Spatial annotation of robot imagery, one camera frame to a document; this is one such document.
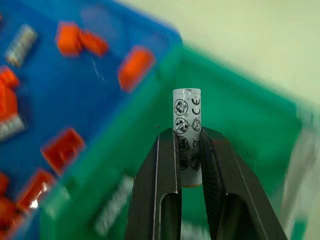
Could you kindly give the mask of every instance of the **white battery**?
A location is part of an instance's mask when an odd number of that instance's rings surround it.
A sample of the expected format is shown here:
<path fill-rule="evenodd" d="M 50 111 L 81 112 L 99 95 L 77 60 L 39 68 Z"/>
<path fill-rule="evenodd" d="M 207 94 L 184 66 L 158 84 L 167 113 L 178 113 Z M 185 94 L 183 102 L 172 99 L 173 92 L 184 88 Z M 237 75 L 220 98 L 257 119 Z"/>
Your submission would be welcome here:
<path fill-rule="evenodd" d="M 177 134 L 181 185 L 197 187 L 202 184 L 200 165 L 201 90 L 173 90 L 173 129 Z"/>
<path fill-rule="evenodd" d="M 38 34 L 32 27 L 23 25 L 6 51 L 6 61 L 12 66 L 21 67 L 37 38 Z"/>

